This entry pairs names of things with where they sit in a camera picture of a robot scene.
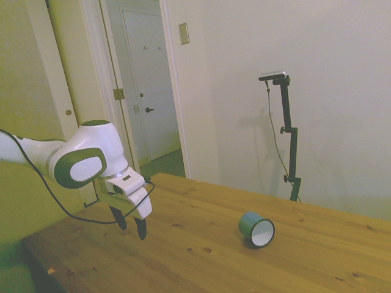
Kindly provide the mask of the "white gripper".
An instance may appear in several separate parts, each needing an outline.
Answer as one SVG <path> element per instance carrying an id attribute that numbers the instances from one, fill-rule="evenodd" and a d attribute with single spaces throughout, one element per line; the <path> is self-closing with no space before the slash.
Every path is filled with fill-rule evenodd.
<path id="1" fill-rule="evenodd" d="M 134 217 L 139 238 L 144 240 L 147 237 L 145 218 L 151 214 L 152 204 L 144 186 L 127 195 L 108 189 L 102 180 L 97 180 L 97 191 L 99 199 L 110 205 L 112 215 L 122 230 L 127 229 L 127 222 L 122 213 L 130 212 Z"/>

